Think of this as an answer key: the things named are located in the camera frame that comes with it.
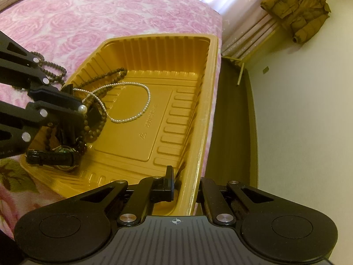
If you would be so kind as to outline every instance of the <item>sheer curtain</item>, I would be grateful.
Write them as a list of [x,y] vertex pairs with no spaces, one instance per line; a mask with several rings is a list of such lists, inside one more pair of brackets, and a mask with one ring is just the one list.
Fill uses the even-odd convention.
[[277,27],[261,0],[200,0],[222,15],[222,54],[244,58]]

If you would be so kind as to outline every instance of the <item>pearl necklace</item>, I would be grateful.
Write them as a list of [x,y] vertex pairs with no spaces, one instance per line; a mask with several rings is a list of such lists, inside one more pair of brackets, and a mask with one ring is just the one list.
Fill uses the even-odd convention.
[[[148,95],[148,99],[147,99],[147,103],[145,105],[145,107],[142,109],[141,112],[139,112],[137,115],[133,116],[133,117],[130,117],[130,118],[127,118],[127,119],[114,119],[112,118],[108,113],[107,113],[107,109],[105,108],[105,105],[104,103],[95,95],[95,93],[97,91],[100,91],[106,87],[114,87],[114,86],[121,86],[121,85],[133,85],[133,86],[140,86],[140,87],[143,87],[146,91],[147,91],[147,95]],[[78,88],[74,88],[73,89],[74,91],[80,91],[80,92],[84,92],[84,93],[87,93],[87,96],[82,100],[82,103],[85,102],[85,100],[89,97],[89,96],[93,96],[99,103],[100,105],[102,106],[102,109],[104,110],[104,112],[107,114],[107,117],[109,117],[109,119],[113,122],[113,123],[117,123],[117,124],[120,124],[120,123],[127,123],[129,121],[132,121],[132,120],[135,120],[137,119],[138,117],[140,117],[141,115],[143,115],[143,113],[147,110],[148,106],[150,105],[150,102],[151,102],[151,92],[149,90],[149,88],[144,85],[144,84],[140,84],[140,83],[134,83],[134,82],[123,82],[123,83],[115,83],[115,84],[108,84],[108,85],[104,85],[104,86],[101,86],[99,88],[97,88],[96,90],[94,90],[93,92],[90,92],[90,91],[87,91],[87,90],[84,90],[84,89],[78,89]],[[84,111],[87,111],[87,108],[86,106],[84,106],[85,108],[82,108],[80,109],[80,111],[84,112]]]

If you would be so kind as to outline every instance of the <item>metal pin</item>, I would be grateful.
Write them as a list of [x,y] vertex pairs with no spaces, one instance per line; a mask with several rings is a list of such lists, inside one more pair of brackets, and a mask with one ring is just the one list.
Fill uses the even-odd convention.
[[131,214],[131,213],[125,213],[123,215],[120,215],[120,218],[119,218],[122,222],[133,222],[137,219],[136,215],[135,214]]
[[42,109],[39,111],[39,113],[41,114],[42,117],[47,117],[47,116],[48,116],[48,112],[47,112],[44,108],[42,108]]
[[227,213],[222,213],[222,214],[218,214],[216,216],[216,219],[219,221],[219,222],[230,222],[234,219],[233,216],[231,216],[230,214],[227,214]]
[[24,132],[23,134],[22,134],[22,139],[23,139],[23,141],[25,141],[25,142],[30,142],[31,141],[31,135],[28,133],[28,132]]

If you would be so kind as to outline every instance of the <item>pink floral bedspread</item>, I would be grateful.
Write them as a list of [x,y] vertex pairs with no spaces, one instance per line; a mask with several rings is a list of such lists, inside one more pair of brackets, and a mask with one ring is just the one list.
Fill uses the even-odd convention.
[[[198,0],[21,0],[0,13],[0,30],[29,51],[64,66],[70,76],[106,39],[151,33],[207,33],[220,39],[222,19]],[[205,168],[216,103],[216,72]],[[0,100],[25,107],[25,91],[0,84]],[[0,160],[0,229],[12,237],[26,212],[59,195],[31,178],[16,157]]]

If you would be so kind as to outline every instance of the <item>hanging jacket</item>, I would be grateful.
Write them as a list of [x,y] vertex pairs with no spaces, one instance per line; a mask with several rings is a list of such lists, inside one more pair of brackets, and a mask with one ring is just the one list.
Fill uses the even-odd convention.
[[261,7],[280,21],[296,43],[312,38],[331,12],[326,0],[263,0]]

